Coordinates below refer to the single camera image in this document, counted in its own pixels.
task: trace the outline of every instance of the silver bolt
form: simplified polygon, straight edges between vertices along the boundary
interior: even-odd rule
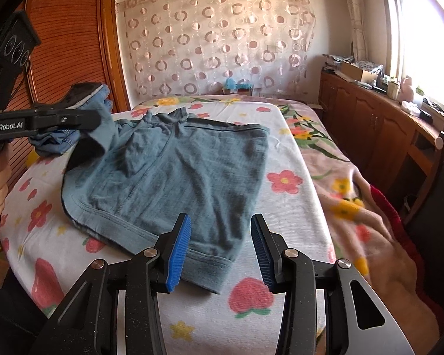
[[[346,269],[348,269],[348,268],[350,268],[352,266],[352,263],[349,262],[347,259],[339,259],[339,261],[337,262],[337,265],[340,268],[343,268],[343,269],[346,270]]]
[[[91,264],[92,268],[95,270],[99,270],[104,266],[104,261],[102,259],[96,259]]]
[[[143,255],[145,255],[146,257],[155,257],[157,254],[158,254],[158,251],[155,248],[147,248],[143,252]]]
[[[284,255],[287,257],[298,257],[299,253],[297,249],[288,248],[284,250]]]

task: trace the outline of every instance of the window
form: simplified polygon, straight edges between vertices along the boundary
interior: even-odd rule
[[[413,88],[419,86],[444,111],[444,0],[387,2],[391,74],[411,76]]]

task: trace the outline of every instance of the black pants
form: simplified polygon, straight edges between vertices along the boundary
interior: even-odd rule
[[[0,355],[28,354],[46,320],[9,270],[0,289]]]

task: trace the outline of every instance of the beige curtain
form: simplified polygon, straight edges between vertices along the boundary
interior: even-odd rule
[[[226,78],[272,96],[303,90],[309,0],[128,0],[117,12],[140,99],[211,94]]]
[[[356,61],[367,59],[367,46],[363,31],[364,5],[363,0],[347,0],[352,25],[352,41],[354,43],[354,57]]]

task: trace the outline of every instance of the blue-gray shirt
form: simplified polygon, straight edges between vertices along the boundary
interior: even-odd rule
[[[254,213],[269,130],[188,117],[185,108],[114,122],[103,105],[96,108],[102,124],[83,135],[64,175],[65,212],[132,254],[187,213],[182,278],[220,293]]]

